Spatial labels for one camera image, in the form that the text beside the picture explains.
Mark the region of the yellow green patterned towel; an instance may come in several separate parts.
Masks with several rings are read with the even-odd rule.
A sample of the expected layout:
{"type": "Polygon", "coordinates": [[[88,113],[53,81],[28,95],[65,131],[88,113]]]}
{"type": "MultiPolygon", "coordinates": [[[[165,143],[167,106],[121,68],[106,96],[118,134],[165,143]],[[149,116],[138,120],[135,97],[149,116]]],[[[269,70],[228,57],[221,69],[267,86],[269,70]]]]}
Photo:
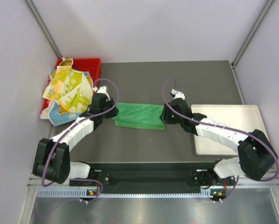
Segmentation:
{"type": "Polygon", "coordinates": [[[66,112],[82,113],[91,104],[93,80],[74,69],[73,64],[73,58],[59,63],[42,97],[57,103],[66,112]]]}

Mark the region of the green microfiber towel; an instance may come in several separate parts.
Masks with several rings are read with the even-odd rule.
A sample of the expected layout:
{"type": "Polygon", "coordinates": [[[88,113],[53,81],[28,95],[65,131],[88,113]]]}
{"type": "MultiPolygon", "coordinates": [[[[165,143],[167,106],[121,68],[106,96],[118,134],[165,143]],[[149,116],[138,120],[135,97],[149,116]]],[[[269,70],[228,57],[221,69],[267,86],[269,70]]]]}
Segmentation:
{"type": "Polygon", "coordinates": [[[116,126],[151,130],[166,128],[160,119],[163,105],[118,103],[117,108],[119,113],[113,118],[116,126]]]}

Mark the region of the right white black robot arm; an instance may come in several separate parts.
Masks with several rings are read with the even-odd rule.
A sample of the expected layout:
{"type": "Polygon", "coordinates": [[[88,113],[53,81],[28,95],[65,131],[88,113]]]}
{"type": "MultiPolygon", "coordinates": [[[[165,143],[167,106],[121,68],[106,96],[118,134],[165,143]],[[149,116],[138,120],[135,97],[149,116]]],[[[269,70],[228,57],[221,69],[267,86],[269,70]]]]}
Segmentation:
{"type": "Polygon", "coordinates": [[[278,155],[264,132],[258,129],[246,132],[217,123],[204,114],[193,113],[183,98],[166,101],[160,120],[165,124],[178,124],[192,135],[212,140],[237,153],[230,159],[214,162],[208,172],[208,180],[214,185],[227,177],[241,175],[263,182],[264,175],[273,166],[276,173],[270,179],[279,175],[278,155]]]}

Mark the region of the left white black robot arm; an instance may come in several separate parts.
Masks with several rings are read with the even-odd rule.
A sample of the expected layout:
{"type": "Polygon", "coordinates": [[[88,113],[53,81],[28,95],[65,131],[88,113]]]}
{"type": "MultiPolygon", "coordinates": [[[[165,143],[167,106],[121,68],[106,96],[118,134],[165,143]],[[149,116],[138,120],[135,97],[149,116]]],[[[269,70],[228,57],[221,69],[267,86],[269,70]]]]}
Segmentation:
{"type": "Polygon", "coordinates": [[[32,173],[42,179],[42,186],[63,184],[80,179],[84,184],[95,182],[96,174],[85,162],[72,162],[71,150],[87,135],[94,132],[104,119],[118,115],[113,98],[107,93],[95,93],[92,104],[68,128],[58,135],[39,141],[32,173]]]}

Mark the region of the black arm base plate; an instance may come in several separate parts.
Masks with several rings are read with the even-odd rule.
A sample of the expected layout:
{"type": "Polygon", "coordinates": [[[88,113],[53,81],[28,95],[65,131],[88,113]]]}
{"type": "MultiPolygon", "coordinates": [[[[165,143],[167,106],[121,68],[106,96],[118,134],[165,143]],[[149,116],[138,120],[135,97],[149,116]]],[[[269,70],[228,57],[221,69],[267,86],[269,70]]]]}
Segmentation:
{"type": "Polygon", "coordinates": [[[200,187],[233,186],[234,178],[219,178],[212,162],[92,163],[89,178],[102,183],[104,193],[189,193],[200,187]]]}

